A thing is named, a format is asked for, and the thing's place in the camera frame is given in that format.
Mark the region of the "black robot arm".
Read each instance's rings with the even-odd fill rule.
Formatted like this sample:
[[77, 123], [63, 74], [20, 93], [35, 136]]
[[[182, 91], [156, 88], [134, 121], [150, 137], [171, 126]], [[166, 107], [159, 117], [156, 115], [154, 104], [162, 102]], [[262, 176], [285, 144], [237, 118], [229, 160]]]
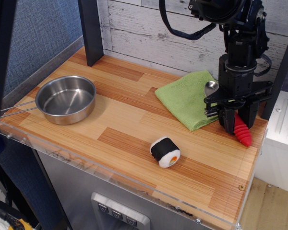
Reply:
[[255, 122], [259, 105], [271, 98], [273, 83], [254, 81], [270, 68], [256, 73], [257, 60], [271, 60], [264, 54], [269, 38], [265, 31], [260, 0], [191, 0], [189, 8], [199, 20], [218, 24], [223, 32], [226, 53], [219, 58], [216, 92], [204, 99], [207, 117], [218, 116], [225, 131], [233, 134], [235, 114], [248, 128]]

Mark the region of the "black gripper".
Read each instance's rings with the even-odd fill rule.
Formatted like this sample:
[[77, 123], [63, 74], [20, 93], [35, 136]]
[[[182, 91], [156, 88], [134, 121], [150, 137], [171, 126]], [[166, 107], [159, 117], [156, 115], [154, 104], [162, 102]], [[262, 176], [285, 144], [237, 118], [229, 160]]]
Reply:
[[237, 67], [229, 63], [227, 54], [219, 58], [218, 89], [206, 94], [205, 115], [212, 117], [218, 115], [220, 125], [229, 134], [234, 133], [235, 111], [248, 128], [254, 125], [260, 102], [271, 98], [273, 83], [270, 81], [253, 81], [254, 76], [260, 77], [269, 72], [271, 59], [263, 54], [262, 59], [268, 67], [255, 73], [257, 62], [249, 66]]

